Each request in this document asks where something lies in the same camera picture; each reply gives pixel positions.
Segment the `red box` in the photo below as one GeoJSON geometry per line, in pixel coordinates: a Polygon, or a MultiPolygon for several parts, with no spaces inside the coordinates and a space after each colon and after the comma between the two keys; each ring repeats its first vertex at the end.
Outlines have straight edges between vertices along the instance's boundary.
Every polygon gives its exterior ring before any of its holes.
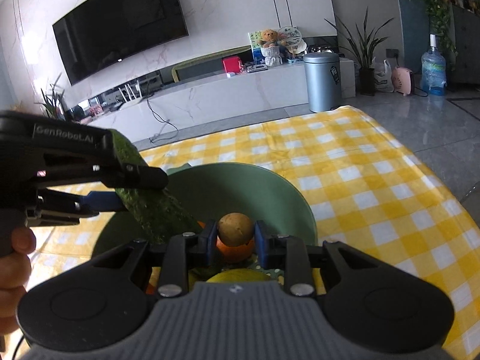
{"type": "Polygon", "coordinates": [[[240,73],[242,71],[242,61],[237,55],[222,59],[225,73],[240,73]]]}

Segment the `television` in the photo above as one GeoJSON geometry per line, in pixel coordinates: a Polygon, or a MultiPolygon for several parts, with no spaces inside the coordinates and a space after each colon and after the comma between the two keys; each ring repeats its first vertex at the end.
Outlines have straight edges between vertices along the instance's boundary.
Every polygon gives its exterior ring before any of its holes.
{"type": "Polygon", "coordinates": [[[87,0],[53,25],[71,85],[188,35],[179,0],[87,0]]]}

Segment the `trash can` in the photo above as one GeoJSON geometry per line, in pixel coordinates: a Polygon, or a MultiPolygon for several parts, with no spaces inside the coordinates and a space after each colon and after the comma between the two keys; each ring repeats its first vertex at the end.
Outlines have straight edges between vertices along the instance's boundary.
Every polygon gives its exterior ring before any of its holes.
{"type": "Polygon", "coordinates": [[[310,52],[303,56],[308,103],[312,112],[329,111],[340,105],[340,57],[333,52],[310,52]]]}

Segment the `wall outlet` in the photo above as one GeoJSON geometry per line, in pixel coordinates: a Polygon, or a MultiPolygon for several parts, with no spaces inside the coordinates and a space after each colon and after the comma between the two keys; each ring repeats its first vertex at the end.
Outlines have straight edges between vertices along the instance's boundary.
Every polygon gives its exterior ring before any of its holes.
{"type": "Polygon", "coordinates": [[[387,58],[398,58],[400,56],[400,50],[387,49],[387,58]]]}

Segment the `finger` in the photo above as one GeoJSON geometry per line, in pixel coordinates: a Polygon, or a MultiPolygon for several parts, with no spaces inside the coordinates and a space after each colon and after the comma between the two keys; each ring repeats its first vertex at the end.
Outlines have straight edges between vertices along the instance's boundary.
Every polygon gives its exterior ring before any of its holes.
{"type": "Polygon", "coordinates": [[[30,273],[32,273],[32,267],[26,254],[13,252],[0,258],[0,288],[10,289],[22,286],[27,282],[30,273]]]}
{"type": "Polygon", "coordinates": [[[25,288],[22,286],[0,289],[0,318],[15,316],[18,302],[25,293],[25,288]]]}
{"type": "Polygon", "coordinates": [[[17,329],[17,318],[14,315],[7,318],[0,318],[0,335],[13,333],[17,329]]]}
{"type": "Polygon", "coordinates": [[[29,254],[37,247],[37,239],[32,229],[18,227],[11,233],[11,245],[17,252],[29,254]]]}

